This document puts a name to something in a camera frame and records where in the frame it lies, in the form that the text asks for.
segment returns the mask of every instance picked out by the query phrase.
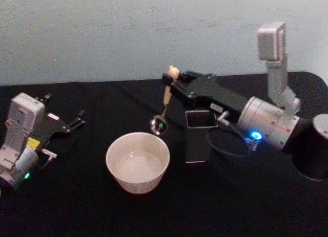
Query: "blue led light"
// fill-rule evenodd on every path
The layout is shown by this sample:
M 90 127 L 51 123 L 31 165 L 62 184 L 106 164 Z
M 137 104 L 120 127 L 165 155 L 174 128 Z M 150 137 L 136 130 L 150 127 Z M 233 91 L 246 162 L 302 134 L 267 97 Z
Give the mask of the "blue led light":
M 251 136 L 251 138 L 253 138 L 255 140 L 261 140 L 262 139 L 262 135 L 257 131 L 251 131 L 250 136 Z

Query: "yellow label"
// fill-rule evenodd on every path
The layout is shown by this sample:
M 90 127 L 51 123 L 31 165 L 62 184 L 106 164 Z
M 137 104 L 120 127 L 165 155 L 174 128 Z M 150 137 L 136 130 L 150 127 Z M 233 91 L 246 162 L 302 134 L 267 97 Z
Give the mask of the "yellow label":
M 29 139 L 27 140 L 27 145 L 32 149 L 36 149 L 39 144 L 40 142 L 38 140 L 35 140 L 31 137 L 29 137 Z

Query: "white bowl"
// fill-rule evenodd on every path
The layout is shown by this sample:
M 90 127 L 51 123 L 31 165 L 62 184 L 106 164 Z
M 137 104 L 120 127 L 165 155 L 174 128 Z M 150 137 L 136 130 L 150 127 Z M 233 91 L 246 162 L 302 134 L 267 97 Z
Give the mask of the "white bowl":
M 106 165 L 120 186 L 135 194 L 153 190 L 170 162 L 168 146 L 149 133 L 129 133 L 116 139 L 106 153 Z

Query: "metal spoon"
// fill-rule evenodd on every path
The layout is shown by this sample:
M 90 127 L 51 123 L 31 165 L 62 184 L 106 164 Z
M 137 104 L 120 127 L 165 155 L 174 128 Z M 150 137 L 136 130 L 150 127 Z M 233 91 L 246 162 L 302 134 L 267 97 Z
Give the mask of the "metal spoon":
M 168 122 L 165 119 L 165 112 L 167 108 L 168 105 L 164 107 L 164 111 L 161 115 L 155 115 L 150 120 L 150 129 L 157 136 L 164 134 L 168 129 Z

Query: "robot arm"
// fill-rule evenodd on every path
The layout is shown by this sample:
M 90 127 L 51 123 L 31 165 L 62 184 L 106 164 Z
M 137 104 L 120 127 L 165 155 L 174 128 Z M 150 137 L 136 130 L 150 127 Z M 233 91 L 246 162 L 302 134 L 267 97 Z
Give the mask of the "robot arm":
M 26 175 L 40 162 L 41 153 L 48 156 L 44 168 L 57 154 L 45 149 L 54 134 L 68 134 L 82 126 L 84 111 L 70 124 L 48 113 L 45 102 L 21 93 L 11 100 L 5 143 L 0 149 L 0 187 L 17 189 Z
M 307 120 L 295 115 L 300 100 L 288 86 L 284 37 L 285 24 L 280 22 L 265 24 L 258 31 L 259 58 L 267 60 L 268 95 L 276 105 L 226 89 L 212 74 L 186 71 L 174 80 L 168 71 L 162 81 L 184 105 L 218 113 L 219 123 L 233 123 L 245 136 L 292 154 L 295 167 L 304 175 L 328 178 L 328 114 Z

